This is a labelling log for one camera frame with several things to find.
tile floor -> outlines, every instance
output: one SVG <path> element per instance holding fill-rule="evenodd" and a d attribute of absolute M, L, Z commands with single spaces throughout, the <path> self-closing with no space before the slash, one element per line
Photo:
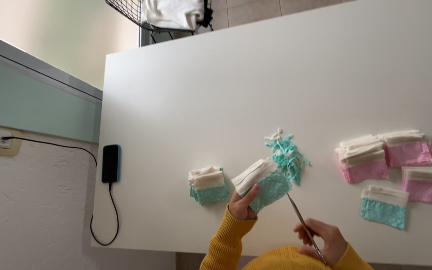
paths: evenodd
<path fill-rule="evenodd" d="M 283 15 L 322 8 L 352 0 L 212 0 L 214 30 L 235 27 Z M 205 254 L 177 253 L 177 270 L 198 270 Z M 253 257 L 239 260 L 241 269 Z M 371 264 L 374 270 L 432 270 L 432 267 Z"/>
<path fill-rule="evenodd" d="M 204 254 L 198 253 L 177 253 L 177 266 L 176 270 L 198 270 L 201 261 L 205 257 Z M 243 268 L 246 263 L 251 261 L 254 257 L 243 256 L 239 260 L 238 270 Z M 374 270 L 432 270 L 432 267 L 424 266 L 410 266 L 410 265 L 393 265 L 393 264 L 370 264 Z"/>
<path fill-rule="evenodd" d="M 322 8 L 351 0 L 212 0 L 214 30 Z"/>

person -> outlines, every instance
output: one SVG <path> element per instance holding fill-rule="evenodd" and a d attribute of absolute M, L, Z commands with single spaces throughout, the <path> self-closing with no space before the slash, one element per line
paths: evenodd
<path fill-rule="evenodd" d="M 249 204 L 255 199 L 259 186 L 255 184 L 241 198 L 235 191 L 216 235 L 209 242 L 209 250 L 201 262 L 200 270 L 235 270 L 241 256 L 241 239 L 257 221 L 257 214 Z M 336 226 L 309 218 L 304 221 L 324 241 L 321 253 L 327 266 L 320 260 L 316 249 L 301 223 L 293 231 L 303 240 L 304 246 L 282 246 L 270 250 L 250 261 L 243 270 L 372 270 L 346 242 Z"/>

pink polka dot fabric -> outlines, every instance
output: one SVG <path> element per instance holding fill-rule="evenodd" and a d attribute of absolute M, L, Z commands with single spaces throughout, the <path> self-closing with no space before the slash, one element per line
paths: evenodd
<path fill-rule="evenodd" d="M 395 146 L 385 145 L 384 152 L 387 166 L 391 168 L 432 163 L 432 149 L 425 140 Z"/>
<path fill-rule="evenodd" d="M 367 179 L 388 178 L 388 168 L 384 159 L 371 160 L 347 169 L 340 165 L 339 169 L 343 173 L 345 181 L 349 184 L 359 183 Z"/>
<path fill-rule="evenodd" d="M 403 190 L 409 192 L 408 201 L 432 203 L 432 180 L 403 178 Z"/>

scissors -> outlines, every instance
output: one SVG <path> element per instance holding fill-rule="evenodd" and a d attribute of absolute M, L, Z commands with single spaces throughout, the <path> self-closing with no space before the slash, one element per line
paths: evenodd
<path fill-rule="evenodd" d="M 293 205 L 294 211 L 296 212 L 297 217 L 299 218 L 299 221 L 301 222 L 301 225 L 303 225 L 304 230 L 306 231 L 306 234 L 309 236 L 309 239 L 311 239 L 312 245 L 313 247 L 316 249 L 316 251 L 318 252 L 319 258 L 321 259 L 321 261 L 324 263 L 324 265 L 327 265 L 325 258 L 323 257 L 323 255 L 321 254 L 321 251 L 319 250 L 318 246 L 315 243 L 315 240 L 313 239 L 313 237 L 311 236 L 311 233 L 308 229 L 308 227 L 306 227 L 306 224 L 304 223 L 303 217 L 301 216 L 300 211 L 298 210 L 298 208 L 296 207 L 296 204 L 294 203 L 293 199 L 291 199 L 290 194 L 287 194 L 287 197 L 289 198 L 289 200 L 291 201 L 291 204 Z"/>

charging cable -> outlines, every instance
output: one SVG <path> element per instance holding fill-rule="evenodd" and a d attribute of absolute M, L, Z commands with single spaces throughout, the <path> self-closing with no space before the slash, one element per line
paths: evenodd
<path fill-rule="evenodd" d="M 54 146 L 59 146 L 59 147 L 84 150 L 84 151 L 88 152 L 93 157 L 94 163 L 96 164 L 96 166 L 98 165 L 98 162 L 96 161 L 96 157 L 93 155 L 93 153 L 91 153 L 88 150 L 86 150 L 84 148 L 81 148 L 81 147 L 66 146 L 66 145 L 61 145 L 61 144 L 53 144 L 53 143 L 42 142 L 42 141 L 37 141 L 37 140 L 31 140 L 31 139 L 26 139 L 26 138 L 13 137 L 13 136 L 8 136 L 8 137 L 2 137 L 1 138 L 2 141 L 11 140 L 11 139 L 18 139 L 18 140 L 23 140 L 23 141 L 35 142 L 35 143 L 48 144 L 48 145 L 54 145 Z M 109 246 L 109 245 L 111 245 L 111 243 L 114 242 L 114 240 L 116 239 L 116 236 L 118 236 L 118 233 L 120 232 L 120 218 L 118 216 L 118 210 L 116 209 L 116 205 L 114 204 L 113 194 L 111 193 L 112 184 L 113 184 L 112 182 L 109 183 L 109 196 L 111 197 L 111 202 L 113 203 L 114 211 L 116 212 L 116 221 L 117 221 L 116 234 L 114 235 L 113 240 L 111 240 L 111 242 L 109 242 L 109 243 L 101 243 L 96 238 L 96 236 L 95 236 L 95 234 L 93 232 L 93 216 L 94 216 L 94 214 L 91 215 L 91 223 L 89 223 L 89 229 L 91 230 L 91 234 L 93 235 L 94 240 L 96 240 L 96 242 L 98 242 L 98 244 L 100 244 L 102 246 Z"/>

